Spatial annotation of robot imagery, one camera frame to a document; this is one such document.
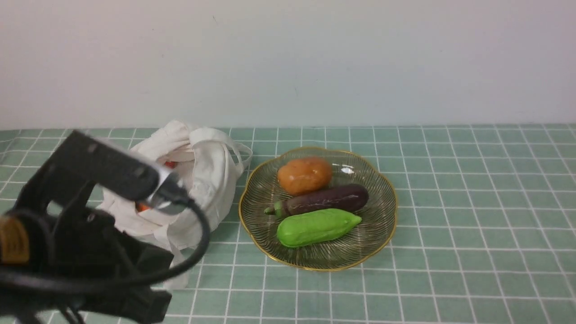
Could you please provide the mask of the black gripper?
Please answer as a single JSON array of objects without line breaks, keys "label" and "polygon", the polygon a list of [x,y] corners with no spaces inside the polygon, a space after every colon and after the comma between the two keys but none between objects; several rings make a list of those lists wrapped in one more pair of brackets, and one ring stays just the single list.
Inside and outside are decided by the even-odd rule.
[{"label": "black gripper", "polygon": [[[66,279],[112,280],[167,270],[173,255],[128,236],[104,212],[65,216],[70,233],[56,241],[59,222],[52,215],[9,211],[1,216],[1,267],[19,273],[57,275]],[[1,316],[21,324],[39,324],[38,314],[58,310],[70,324],[82,324],[81,311],[158,324],[166,316],[171,294],[150,285],[95,295],[51,294],[1,285]]]}]

